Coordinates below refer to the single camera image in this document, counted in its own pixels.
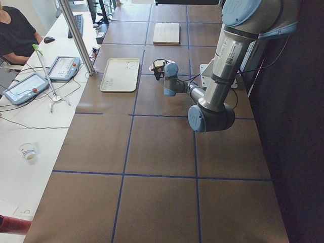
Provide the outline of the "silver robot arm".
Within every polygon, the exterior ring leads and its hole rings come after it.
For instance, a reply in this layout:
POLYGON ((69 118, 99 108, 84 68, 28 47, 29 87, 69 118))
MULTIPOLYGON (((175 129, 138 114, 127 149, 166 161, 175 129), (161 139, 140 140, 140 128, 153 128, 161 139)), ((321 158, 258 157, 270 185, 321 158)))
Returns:
POLYGON ((300 1, 225 1, 223 27, 214 58, 207 69, 210 81, 203 90, 191 79, 178 79, 178 65, 163 60, 152 63, 155 78, 164 78, 164 95, 187 93, 196 102, 188 121, 196 132, 222 131, 235 121, 233 108, 225 103, 250 43, 257 39, 291 35, 297 28, 300 1))

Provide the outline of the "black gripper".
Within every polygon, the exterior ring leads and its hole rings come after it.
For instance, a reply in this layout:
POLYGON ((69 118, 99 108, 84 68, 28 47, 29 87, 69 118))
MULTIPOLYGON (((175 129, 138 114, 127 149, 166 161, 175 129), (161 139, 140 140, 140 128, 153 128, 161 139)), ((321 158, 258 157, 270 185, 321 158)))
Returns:
POLYGON ((154 68, 154 75, 156 78, 165 77, 164 68, 162 66, 154 68))

